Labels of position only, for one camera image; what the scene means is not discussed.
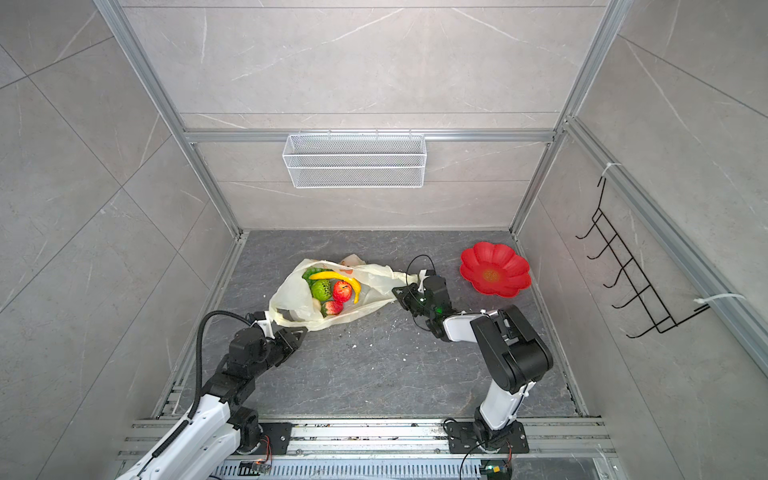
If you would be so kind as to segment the cream plastic bag orange print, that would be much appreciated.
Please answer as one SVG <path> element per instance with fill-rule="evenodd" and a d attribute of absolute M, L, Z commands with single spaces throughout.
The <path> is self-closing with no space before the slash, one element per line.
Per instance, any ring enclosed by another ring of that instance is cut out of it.
<path fill-rule="evenodd" d="M 326 268 L 361 284 L 359 302 L 345 303 L 341 313 L 324 317 L 313 303 L 310 287 L 302 275 L 310 268 Z M 419 283 L 418 274 L 406 274 L 389 266 L 362 264 L 344 266 L 325 260 L 305 259 L 286 277 L 269 301 L 266 316 L 282 327 L 304 327 L 310 332 L 359 320 L 396 301 L 392 290 Z"/>

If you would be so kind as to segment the red flower-shaped plastic bowl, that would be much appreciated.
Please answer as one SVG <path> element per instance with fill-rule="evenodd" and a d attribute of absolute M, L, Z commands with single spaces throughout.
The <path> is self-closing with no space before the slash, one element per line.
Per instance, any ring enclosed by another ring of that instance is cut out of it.
<path fill-rule="evenodd" d="M 481 294 L 514 298 L 532 285 L 528 261 L 506 244 L 476 243 L 460 260 L 460 275 Z"/>

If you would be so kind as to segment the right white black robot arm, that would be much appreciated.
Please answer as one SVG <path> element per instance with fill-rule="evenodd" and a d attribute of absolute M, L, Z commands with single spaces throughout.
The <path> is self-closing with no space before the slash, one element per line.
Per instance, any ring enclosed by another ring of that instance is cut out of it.
<path fill-rule="evenodd" d="M 486 443 L 511 432 L 522 402 L 554 366 L 551 351 L 516 306 L 480 312 L 453 308 L 446 280 L 423 270 L 415 281 L 392 293 L 437 339 L 478 346 L 491 377 L 487 395 L 475 413 L 476 438 Z"/>

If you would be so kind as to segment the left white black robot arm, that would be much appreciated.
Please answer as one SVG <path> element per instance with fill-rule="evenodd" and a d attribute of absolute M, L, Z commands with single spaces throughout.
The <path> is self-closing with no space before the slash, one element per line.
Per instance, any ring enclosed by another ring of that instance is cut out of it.
<path fill-rule="evenodd" d="M 230 341 L 215 373 L 203 379 L 203 340 L 207 324 L 217 317 L 245 325 Z M 195 337 L 194 392 L 191 406 L 175 425 L 122 479 L 207 479 L 232 455 L 260 455 L 261 465 L 288 450 L 293 425 L 260 423 L 245 405 L 257 379 L 284 364 L 302 345 L 308 329 L 276 330 L 264 312 L 242 316 L 214 310 L 203 316 Z"/>

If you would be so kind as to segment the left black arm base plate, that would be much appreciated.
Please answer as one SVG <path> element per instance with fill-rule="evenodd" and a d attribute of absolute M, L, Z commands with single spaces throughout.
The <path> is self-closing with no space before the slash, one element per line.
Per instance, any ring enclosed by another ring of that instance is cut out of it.
<path fill-rule="evenodd" d="M 240 455 L 285 455 L 293 430 L 288 422 L 260 423 L 240 430 L 241 443 L 236 452 Z"/>

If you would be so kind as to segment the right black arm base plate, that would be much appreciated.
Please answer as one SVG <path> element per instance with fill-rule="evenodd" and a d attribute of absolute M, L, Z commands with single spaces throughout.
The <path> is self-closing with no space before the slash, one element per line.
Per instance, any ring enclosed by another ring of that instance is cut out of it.
<path fill-rule="evenodd" d="M 524 426 L 517 420 L 501 430 L 490 431 L 478 421 L 460 422 L 449 418 L 442 422 L 452 454 L 527 454 L 530 452 Z"/>

